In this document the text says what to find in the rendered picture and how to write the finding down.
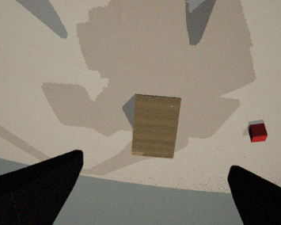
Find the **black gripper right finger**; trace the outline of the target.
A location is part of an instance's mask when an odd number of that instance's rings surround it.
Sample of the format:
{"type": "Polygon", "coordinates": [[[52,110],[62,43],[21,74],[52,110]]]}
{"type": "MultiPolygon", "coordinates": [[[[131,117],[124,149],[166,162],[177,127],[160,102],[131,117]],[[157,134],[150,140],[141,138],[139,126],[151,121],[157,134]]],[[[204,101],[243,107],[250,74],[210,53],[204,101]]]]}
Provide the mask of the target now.
{"type": "Polygon", "coordinates": [[[281,225],[280,186],[240,166],[230,166],[227,181],[243,225],[281,225]]]}

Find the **small red block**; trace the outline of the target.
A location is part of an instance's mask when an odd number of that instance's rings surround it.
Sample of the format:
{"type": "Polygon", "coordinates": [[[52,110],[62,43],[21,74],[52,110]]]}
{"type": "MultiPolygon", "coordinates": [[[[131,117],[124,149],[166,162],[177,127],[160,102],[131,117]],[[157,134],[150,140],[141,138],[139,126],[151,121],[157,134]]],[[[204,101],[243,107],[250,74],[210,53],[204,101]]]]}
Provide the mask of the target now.
{"type": "Polygon", "coordinates": [[[264,124],[249,125],[249,138],[251,142],[265,141],[267,129],[264,124]]]}

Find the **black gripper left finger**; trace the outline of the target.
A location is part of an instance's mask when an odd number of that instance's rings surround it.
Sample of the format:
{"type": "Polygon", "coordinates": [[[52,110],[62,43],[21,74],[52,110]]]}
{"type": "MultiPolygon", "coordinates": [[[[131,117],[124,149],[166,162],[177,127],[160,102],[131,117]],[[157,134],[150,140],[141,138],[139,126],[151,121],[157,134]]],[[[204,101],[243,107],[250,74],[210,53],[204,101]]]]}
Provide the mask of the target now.
{"type": "Polygon", "coordinates": [[[73,150],[0,175],[0,225],[53,225],[83,163],[73,150]]]}

